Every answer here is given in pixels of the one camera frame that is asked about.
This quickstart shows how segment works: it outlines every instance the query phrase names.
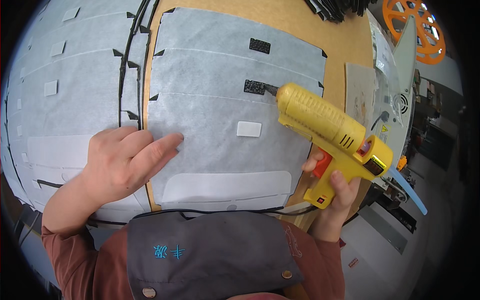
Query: right hand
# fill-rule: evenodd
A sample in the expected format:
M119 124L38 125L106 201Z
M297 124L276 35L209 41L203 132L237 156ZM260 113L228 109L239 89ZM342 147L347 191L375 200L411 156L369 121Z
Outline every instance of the right hand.
M311 172L315 169L317 162L324 157L323 152L318 152L310 156L307 161L301 166L305 172ZM325 208L335 212L344 212L350 209L353 201L357 197L360 185L360 177L354 177L347 183L342 172L335 170L330 176L330 184L335 191L335 197L332 203Z
M148 130L133 126L103 130L90 139L87 164L79 180L99 205L123 199L175 157L182 141L181 133L154 141Z

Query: orange reel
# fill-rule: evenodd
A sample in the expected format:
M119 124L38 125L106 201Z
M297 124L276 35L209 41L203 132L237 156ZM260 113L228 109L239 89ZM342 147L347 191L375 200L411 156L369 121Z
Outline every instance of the orange reel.
M393 10L397 3L402 5L404 12ZM423 57L417 55L417 60L426 64L434 65L439 63L445 56L445 40L438 23L434 20L432 14L422 7L422 4L423 2L421 0L384 0L382 4L382 12L385 23L387 24L388 29L390 29L392 37L396 41L400 39L401 33L394 29L392 20L396 19L406 23L409 15L413 14L415 16L417 36L421 43L421 45L417 45L417 53L424 54ZM434 27L437 31L438 39L428 31L424 25Z

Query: red sleeve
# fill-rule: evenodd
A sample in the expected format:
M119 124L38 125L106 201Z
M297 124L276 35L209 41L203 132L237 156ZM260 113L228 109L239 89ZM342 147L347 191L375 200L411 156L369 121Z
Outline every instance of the red sleeve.
M309 299L344 299L345 280L339 243L314 240L295 225L282 220L280 222L285 229L290 252L303 274L301 285ZM297 295L291 295L290 298L302 299Z
M345 298L345 278L343 277L342 261L340 257L340 243L324 240L315 240L318 251L323 257L325 268L333 279L332 292L336 299Z
M98 251L87 228L65 237L42 226L42 242L65 299L91 299Z

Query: orange trigger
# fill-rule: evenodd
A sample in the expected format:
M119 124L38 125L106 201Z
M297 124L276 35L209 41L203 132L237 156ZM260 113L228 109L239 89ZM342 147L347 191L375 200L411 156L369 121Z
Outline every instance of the orange trigger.
M322 160L319 160L317 162L317 165L313 170L313 174L316 177L321 178L322 175L325 173L325 170L327 170L328 165L332 161L332 156L320 147L318 147L318 150L320 150L324 154L324 157L322 158Z

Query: stack of black sheets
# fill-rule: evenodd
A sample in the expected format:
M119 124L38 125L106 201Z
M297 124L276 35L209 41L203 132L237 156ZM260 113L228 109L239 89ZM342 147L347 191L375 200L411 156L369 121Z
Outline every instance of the stack of black sheets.
M345 13L349 9L363 16L368 4L376 3L377 0L305 0L305 2L322 20L339 23L343 22Z

